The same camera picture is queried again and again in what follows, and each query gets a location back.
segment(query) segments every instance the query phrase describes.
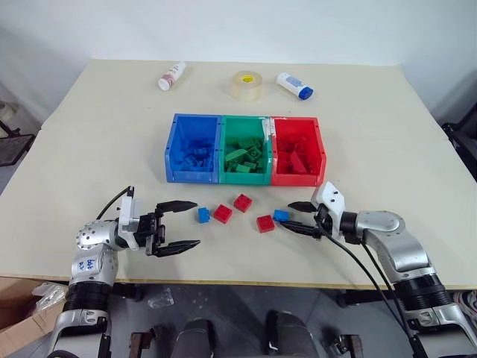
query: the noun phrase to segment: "gray floor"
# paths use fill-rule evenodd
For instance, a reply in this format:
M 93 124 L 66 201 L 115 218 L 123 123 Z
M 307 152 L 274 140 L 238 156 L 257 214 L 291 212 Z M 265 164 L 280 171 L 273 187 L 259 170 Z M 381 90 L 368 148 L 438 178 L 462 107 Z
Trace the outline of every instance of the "gray floor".
M 216 357 L 250 356 L 261 353 L 264 323 L 268 310 L 289 311 L 304 322 L 312 332 L 320 357 L 328 355 L 323 348 L 323 332 L 358 334 L 364 345 L 364 356 L 411 357 L 406 337 L 386 311 L 383 303 L 339 307 L 336 291 L 262 286 L 146 286 L 141 302 L 113 297 L 110 304 L 113 323 L 113 358 L 128 357 L 131 332 L 149 330 L 155 325 L 167 327 L 170 339 L 184 324 L 194 318 L 210 319 L 218 332 Z M 170 287 L 174 304 L 151 309 L 147 300 Z M 48 337 L 29 345 L 10 358 L 45 357 Z M 153 346 L 143 357 L 163 357 Z

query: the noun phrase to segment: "tape roll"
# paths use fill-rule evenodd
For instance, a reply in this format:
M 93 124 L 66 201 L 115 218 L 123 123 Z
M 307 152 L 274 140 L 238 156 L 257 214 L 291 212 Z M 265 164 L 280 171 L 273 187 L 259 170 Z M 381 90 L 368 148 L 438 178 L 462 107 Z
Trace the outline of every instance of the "tape roll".
M 262 76 L 256 72 L 240 71 L 232 78 L 232 95 L 241 101 L 255 101 L 260 97 Z

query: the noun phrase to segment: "white tabletop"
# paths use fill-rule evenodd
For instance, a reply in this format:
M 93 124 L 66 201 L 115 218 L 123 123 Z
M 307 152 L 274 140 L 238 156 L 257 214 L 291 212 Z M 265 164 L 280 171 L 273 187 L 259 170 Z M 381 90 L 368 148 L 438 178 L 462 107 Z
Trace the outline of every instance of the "white tabletop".
M 197 222 L 197 210 L 165 216 L 166 241 L 200 239 L 184 254 L 157 259 L 119 253 L 127 282 L 247 283 L 370 287 L 330 242 L 277 227 L 260 234 L 256 217 L 309 200 L 313 188 L 166 183 L 163 152 L 175 113 L 316 116 L 328 158 L 326 179 L 347 209 L 399 213 L 448 288 L 477 288 L 477 186 L 446 136 L 396 67 L 189 63 L 170 91 L 162 61 L 92 60 L 43 125 L 0 200 L 0 275 L 67 279 L 75 234 L 121 189 L 134 185 L 145 212 L 160 201 L 232 207 L 253 199 L 228 224 Z M 260 100 L 228 92 L 239 70 L 264 78 Z M 315 88 L 300 101 L 274 78 L 287 71 Z M 296 220 L 312 217 L 293 213 Z M 108 211 L 105 218 L 117 216 Z M 348 245 L 370 267 L 362 248 Z

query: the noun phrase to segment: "plastic bin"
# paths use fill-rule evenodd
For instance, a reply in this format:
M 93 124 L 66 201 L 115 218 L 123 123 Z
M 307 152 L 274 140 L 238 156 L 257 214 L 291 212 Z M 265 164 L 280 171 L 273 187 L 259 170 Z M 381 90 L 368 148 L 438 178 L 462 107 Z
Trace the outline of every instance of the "plastic bin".
M 318 120 L 313 117 L 272 117 L 275 135 L 272 185 L 319 186 L 326 154 Z
M 222 116 L 221 150 L 219 159 L 220 183 L 227 184 L 250 184 L 270 185 L 272 169 L 271 137 L 265 138 L 262 120 L 268 117 L 249 116 Z M 226 161 L 227 155 L 240 148 L 247 147 L 246 142 L 260 141 L 262 147 L 258 150 L 261 159 L 253 162 L 256 157 L 255 150 L 249 150 L 243 157 L 237 159 L 241 166 L 251 166 L 250 172 L 228 172 L 230 161 Z
M 218 183 L 221 116 L 176 114 L 165 148 L 168 182 Z

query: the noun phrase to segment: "white bottle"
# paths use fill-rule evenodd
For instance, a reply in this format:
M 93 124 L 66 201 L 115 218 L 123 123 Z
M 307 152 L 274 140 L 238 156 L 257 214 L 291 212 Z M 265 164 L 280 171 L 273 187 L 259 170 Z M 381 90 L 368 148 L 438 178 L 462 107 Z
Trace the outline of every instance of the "white bottle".
M 277 83 L 300 99 L 308 99 L 313 94 L 313 89 L 310 86 L 286 72 L 277 76 Z
M 173 65 L 158 81 L 159 88 L 163 91 L 169 90 L 173 84 L 179 79 L 186 69 L 186 63 L 180 61 Z

